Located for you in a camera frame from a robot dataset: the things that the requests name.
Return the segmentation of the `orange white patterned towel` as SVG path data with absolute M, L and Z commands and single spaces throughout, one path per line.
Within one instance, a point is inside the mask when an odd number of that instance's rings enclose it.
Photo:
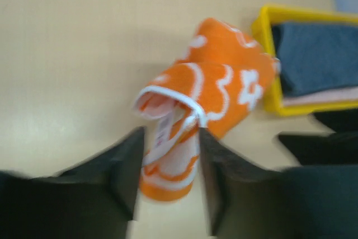
M 156 201 L 187 195 L 199 163 L 199 130 L 224 137 L 245 119 L 280 73 L 280 61 L 251 36 L 215 18 L 196 29 L 183 57 L 138 94 L 134 110 L 155 120 L 140 190 Z

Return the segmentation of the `dark blue-grey towel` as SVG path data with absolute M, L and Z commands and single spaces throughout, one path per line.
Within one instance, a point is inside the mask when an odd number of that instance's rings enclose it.
M 357 86 L 357 27 L 288 21 L 272 27 L 285 96 Z

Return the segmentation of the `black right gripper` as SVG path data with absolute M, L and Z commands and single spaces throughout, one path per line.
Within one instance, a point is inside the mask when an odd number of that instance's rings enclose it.
M 357 110 L 313 113 L 332 134 L 284 133 L 278 141 L 303 165 L 357 164 Z

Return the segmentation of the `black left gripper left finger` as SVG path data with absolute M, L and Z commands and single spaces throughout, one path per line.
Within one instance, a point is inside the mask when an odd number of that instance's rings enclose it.
M 144 155 L 138 127 L 52 177 L 1 171 L 2 238 L 125 238 Z

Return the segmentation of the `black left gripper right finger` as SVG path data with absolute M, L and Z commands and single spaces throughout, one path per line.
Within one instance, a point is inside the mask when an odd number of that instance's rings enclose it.
M 357 164 L 269 170 L 199 131 L 210 233 L 217 238 L 356 238 Z

